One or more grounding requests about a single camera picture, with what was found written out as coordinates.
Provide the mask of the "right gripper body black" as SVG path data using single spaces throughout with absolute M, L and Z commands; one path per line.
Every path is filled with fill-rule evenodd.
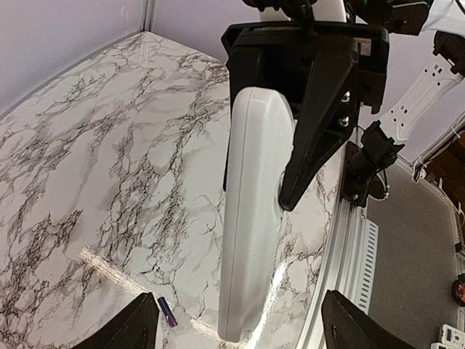
M 304 103 L 308 78 L 318 49 L 331 49 L 326 69 L 340 58 L 339 44 L 355 45 L 358 73 L 351 96 L 371 112 L 380 111 L 387 81 L 389 34 L 375 25 L 290 21 L 231 25 L 222 36 L 230 73 L 230 98 L 245 87 L 274 89 L 284 95 L 294 114 Z

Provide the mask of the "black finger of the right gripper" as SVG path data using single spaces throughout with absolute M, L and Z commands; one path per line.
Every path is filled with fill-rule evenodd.
M 309 72 L 278 197 L 286 211 L 294 210 L 322 165 L 352 134 L 360 109 L 359 56 L 352 38 L 318 39 L 314 52 L 302 56 Z

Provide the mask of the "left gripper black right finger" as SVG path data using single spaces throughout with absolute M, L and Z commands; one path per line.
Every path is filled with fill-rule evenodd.
M 329 349 L 409 348 L 337 290 L 327 291 L 321 306 L 326 347 Z

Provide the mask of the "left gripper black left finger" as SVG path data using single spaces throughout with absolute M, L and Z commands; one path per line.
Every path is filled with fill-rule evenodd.
M 154 349 L 159 309 L 152 293 L 142 293 L 106 325 L 74 349 Z

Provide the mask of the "white remote control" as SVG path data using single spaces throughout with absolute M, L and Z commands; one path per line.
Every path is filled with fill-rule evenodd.
M 283 209 L 283 173 L 294 119 L 282 94 L 246 87 L 232 107 L 227 154 L 218 335 L 239 342 L 262 316 L 272 281 Z

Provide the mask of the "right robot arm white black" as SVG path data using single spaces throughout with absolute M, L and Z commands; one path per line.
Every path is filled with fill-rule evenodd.
M 431 107 L 464 83 L 462 1 L 250 1 L 222 37 L 231 206 L 291 211 L 348 147 L 343 197 L 388 196 L 386 170 Z

